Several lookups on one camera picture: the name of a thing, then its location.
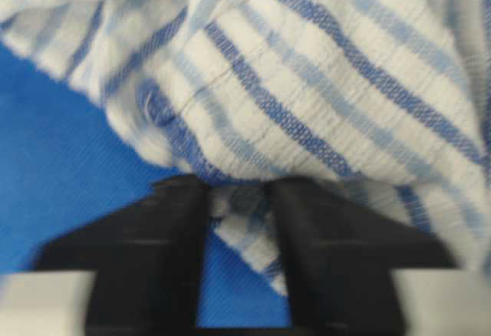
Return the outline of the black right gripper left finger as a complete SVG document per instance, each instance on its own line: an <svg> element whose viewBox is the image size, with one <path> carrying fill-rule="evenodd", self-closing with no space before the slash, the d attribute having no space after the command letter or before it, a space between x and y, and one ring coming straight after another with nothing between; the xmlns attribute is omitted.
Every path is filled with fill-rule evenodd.
<svg viewBox="0 0 491 336"><path fill-rule="evenodd" d="M85 335L196 335L209 186L186 175L46 242L36 272L92 271Z"/></svg>

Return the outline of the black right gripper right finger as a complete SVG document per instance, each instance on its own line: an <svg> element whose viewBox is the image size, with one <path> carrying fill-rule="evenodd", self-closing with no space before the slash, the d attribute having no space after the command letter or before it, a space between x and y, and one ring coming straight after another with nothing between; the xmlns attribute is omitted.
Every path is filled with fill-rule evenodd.
<svg viewBox="0 0 491 336"><path fill-rule="evenodd" d="M316 335L402 335L394 269L456 268L436 237L300 177L265 185L292 324Z"/></svg>

